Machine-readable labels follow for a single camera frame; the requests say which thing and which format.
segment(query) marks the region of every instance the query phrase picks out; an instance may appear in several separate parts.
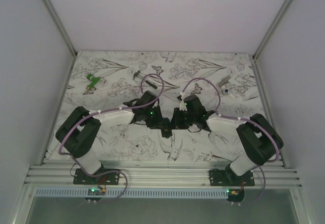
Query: white cable tray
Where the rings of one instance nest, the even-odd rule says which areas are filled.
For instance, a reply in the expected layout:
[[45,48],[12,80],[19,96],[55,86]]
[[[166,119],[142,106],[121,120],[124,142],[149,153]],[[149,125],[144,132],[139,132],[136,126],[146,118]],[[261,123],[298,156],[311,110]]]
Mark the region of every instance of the white cable tray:
[[[108,189],[104,196],[89,195],[91,187],[38,187],[36,197],[92,197],[113,198],[123,191],[121,187]],[[146,199],[227,199],[226,189],[186,188],[128,188],[122,198]]]

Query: printed bird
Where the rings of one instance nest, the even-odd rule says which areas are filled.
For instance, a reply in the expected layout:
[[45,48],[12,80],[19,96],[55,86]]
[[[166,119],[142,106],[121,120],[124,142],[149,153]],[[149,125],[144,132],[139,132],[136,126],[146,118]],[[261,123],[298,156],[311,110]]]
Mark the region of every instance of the printed bird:
[[182,143],[181,146],[179,147],[179,149],[176,148],[175,145],[175,134],[171,137],[171,146],[167,146],[160,138],[159,133],[158,133],[158,139],[159,139],[159,143],[161,146],[161,149],[163,150],[164,153],[168,153],[169,156],[167,157],[167,160],[169,161],[176,161],[182,151],[182,146],[183,146],[183,139],[182,139]]
[[173,62],[177,52],[159,52],[162,58],[165,58],[165,62]]

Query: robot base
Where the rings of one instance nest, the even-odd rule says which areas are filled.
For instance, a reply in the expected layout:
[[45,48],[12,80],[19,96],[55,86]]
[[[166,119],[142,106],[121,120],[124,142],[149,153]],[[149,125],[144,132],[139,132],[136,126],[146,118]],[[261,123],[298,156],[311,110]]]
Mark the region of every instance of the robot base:
[[242,181],[245,186],[255,186],[253,173],[246,172],[242,176],[237,176],[233,172],[226,170],[213,169],[209,171],[209,178],[211,186],[238,186],[240,187]]
[[[104,169],[103,172],[112,171],[118,169]],[[77,169],[75,173],[75,178],[73,179],[73,184],[75,185],[93,185],[97,184],[103,177],[106,177],[106,185],[118,185],[118,180],[120,179],[119,173],[108,173],[101,177],[89,177],[81,169]]]

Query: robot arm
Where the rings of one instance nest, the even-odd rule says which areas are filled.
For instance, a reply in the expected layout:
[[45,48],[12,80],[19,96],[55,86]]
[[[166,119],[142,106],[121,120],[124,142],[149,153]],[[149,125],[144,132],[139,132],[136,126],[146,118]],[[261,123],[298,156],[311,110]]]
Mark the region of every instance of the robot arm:
[[[266,135],[261,133],[257,127],[243,120],[230,120],[216,115],[214,111],[206,111],[196,95],[190,95],[182,99],[184,108],[175,108],[171,121],[163,118],[160,106],[153,104],[145,107],[142,105],[153,101],[156,95],[146,91],[140,99],[135,99],[124,103],[129,107],[136,106],[137,109],[127,109],[113,111],[105,114],[99,114],[85,120],[81,126],[82,130],[76,129],[67,139],[65,149],[90,173],[96,173],[102,168],[101,163],[95,157],[91,147],[96,138],[100,126],[105,128],[121,124],[130,124],[139,121],[145,121],[146,126],[150,129],[161,130],[161,134],[165,138],[172,136],[172,130],[185,130],[195,124],[198,128],[206,131],[228,132],[230,134],[239,135],[244,146],[245,153],[226,167],[226,171],[230,172],[230,177],[242,176],[253,167],[263,165],[275,153],[275,148]],[[56,133],[56,138],[62,142],[69,130],[84,116],[91,114],[83,107],[76,108],[68,117],[64,124]],[[260,115],[253,115],[250,120],[258,123],[263,127],[276,141],[278,148],[282,148],[283,142],[277,135],[266,119]]]
[[[263,127],[274,139],[279,149],[283,147],[282,139],[262,115],[254,114],[250,120]],[[275,148],[270,139],[257,127],[241,120],[240,117],[238,121],[234,121],[213,114],[207,120],[207,125],[211,131],[239,135],[245,152],[228,166],[237,176],[242,176],[256,166],[264,165],[275,154]]]

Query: floral patterned mat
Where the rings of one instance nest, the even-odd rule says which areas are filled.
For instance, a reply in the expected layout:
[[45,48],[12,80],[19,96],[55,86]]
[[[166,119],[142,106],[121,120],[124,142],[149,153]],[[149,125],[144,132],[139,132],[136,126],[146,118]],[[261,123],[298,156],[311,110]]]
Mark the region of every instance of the floral patterned mat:
[[[103,79],[87,90],[89,73]],[[161,75],[166,84],[160,97],[163,117],[172,118],[173,109],[179,106],[176,97],[195,77],[207,78],[218,87],[221,114],[264,114],[247,54],[82,51],[77,56],[55,131],[77,106],[105,110],[139,98],[141,77],[149,73]],[[158,94],[160,80],[148,80],[158,89],[145,83],[144,89]],[[217,94],[207,82],[192,83],[186,94],[196,94],[207,110],[215,109]],[[53,138],[46,159],[69,159],[58,154],[58,146],[59,142]],[[237,135],[175,130],[173,137],[165,139],[160,131],[140,125],[101,128],[92,148],[100,160],[107,161],[224,161],[234,160],[243,152]]]

